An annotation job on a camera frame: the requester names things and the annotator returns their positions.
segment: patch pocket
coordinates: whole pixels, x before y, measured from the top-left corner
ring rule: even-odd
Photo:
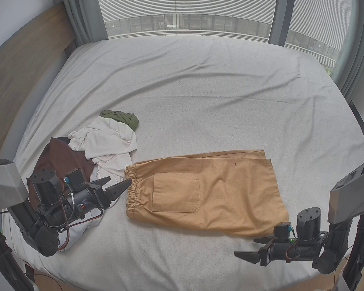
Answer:
[[[200,182],[194,174],[154,174],[152,211],[195,212],[199,207]]]

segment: tan shorts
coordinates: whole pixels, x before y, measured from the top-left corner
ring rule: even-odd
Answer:
[[[126,167],[126,214],[143,222],[258,236],[288,212],[263,150],[178,156]]]

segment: fitted sheet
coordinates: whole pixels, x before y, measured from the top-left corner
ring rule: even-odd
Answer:
[[[364,162],[364,137],[316,59],[288,48],[213,36],[145,36],[77,48],[30,121],[15,162],[25,181],[50,137],[103,109],[132,112],[132,162],[236,149],[265,150],[295,226]],[[234,257],[252,238],[132,220],[126,193],[69,250],[46,258],[3,215],[7,243],[32,267],[87,290],[277,290],[317,274],[311,262],[267,267]],[[352,227],[349,245],[355,235]]]

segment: curtain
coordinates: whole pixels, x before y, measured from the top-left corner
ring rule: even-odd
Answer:
[[[364,78],[364,1],[352,0],[348,32],[330,77],[347,102],[358,92]]]
[[[59,2],[64,2],[77,47],[108,39],[98,0],[53,0],[54,4]]]

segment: wooden headboard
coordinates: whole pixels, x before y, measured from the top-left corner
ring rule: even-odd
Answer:
[[[23,101],[74,38],[64,4],[60,2],[0,46],[0,149]]]

